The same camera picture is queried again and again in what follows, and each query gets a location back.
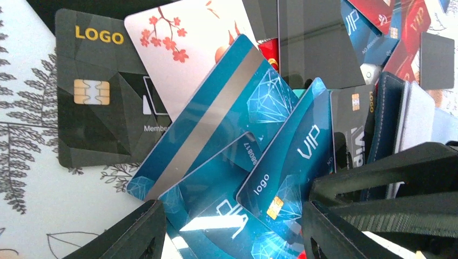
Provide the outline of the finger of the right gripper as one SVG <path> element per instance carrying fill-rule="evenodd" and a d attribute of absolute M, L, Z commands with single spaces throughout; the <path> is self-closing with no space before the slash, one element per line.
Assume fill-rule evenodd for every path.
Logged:
<path fill-rule="evenodd" d="M 347 204 L 338 194 L 404 182 L 406 195 L 448 192 L 457 182 L 457 142 L 425 142 L 376 162 L 316 178 L 309 200 Z"/>
<path fill-rule="evenodd" d="M 457 192 L 352 203 L 331 211 L 360 231 L 436 258 L 457 258 Z"/>

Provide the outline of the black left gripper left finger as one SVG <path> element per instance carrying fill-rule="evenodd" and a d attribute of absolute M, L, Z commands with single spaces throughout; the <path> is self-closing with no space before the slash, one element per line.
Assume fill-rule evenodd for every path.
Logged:
<path fill-rule="evenodd" d="M 149 200 L 66 258 L 160 259 L 166 234 L 164 205 Z"/>

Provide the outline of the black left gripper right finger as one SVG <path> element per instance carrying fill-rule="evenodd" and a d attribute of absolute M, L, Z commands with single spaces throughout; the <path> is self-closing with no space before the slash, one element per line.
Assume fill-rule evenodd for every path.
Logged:
<path fill-rule="evenodd" d="M 318 201 L 302 207 L 307 258 L 399 258 Z"/>

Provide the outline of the dark blue card holder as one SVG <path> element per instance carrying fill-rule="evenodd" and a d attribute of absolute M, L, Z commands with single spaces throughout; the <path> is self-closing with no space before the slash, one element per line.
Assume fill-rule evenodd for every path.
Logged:
<path fill-rule="evenodd" d="M 378 80 L 374 136 L 368 163 L 373 163 L 425 142 L 457 142 L 457 118 L 437 108 L 417 83 L 383 72 Z M 404 182 L 364 189 L 362 199 L 408 196 Z"/>

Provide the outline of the blue VIP logo card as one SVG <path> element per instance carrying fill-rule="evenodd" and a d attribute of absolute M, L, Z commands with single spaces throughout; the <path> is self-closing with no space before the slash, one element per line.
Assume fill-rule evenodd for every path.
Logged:
<path fill-rule="evenodd" d="M 334 168 L 330 92 L 315 78 L 236 200 L 289 244 L 301 242 L 302 203 L 315 177 Z"/>

